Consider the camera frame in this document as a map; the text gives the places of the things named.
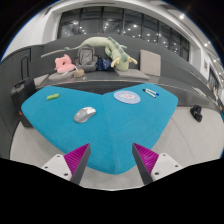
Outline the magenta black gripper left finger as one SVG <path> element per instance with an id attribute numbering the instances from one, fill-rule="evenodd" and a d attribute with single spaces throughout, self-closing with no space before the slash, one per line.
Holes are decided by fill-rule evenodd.
<path id="1" fill-rule="evenodd" d="M 56 154 L 42 169 L 79 185 L 90 154 L 90 144 L 87 143 L 66 155 Z"/>

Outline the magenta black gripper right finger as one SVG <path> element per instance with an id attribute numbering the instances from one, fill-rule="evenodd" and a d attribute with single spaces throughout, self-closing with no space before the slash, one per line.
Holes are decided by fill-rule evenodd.
<path id="1" fill-rule="evenodd" d="M 167 153 L 157 154 L 137 143 L 132 145 L 132 154 L 145 185 L 182 169 Z"/>

